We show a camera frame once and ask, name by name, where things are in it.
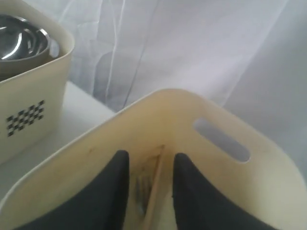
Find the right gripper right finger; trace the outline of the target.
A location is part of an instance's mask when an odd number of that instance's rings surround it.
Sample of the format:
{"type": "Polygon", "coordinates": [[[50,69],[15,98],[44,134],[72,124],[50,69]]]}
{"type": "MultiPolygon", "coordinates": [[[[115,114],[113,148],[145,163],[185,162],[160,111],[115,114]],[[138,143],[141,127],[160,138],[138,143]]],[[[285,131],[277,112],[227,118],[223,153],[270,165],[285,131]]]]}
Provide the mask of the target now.
{"type": "Polygon", "coordinates": [[[234,204],[184,153],[174,157],[173,207],[179,230],[271,230],[234,204]]]}

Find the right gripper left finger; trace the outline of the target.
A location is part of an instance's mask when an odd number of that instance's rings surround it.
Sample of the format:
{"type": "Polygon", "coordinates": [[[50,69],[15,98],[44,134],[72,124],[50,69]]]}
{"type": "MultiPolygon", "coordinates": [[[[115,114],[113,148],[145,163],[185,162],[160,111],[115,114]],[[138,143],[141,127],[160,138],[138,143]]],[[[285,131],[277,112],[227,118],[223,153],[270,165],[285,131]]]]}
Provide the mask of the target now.
{"type": "Polygon", "coordinates": [[[21,230],[121,230],[129,196],[129,153],[118,150],[105,168],[72,198],[21,230]]]}

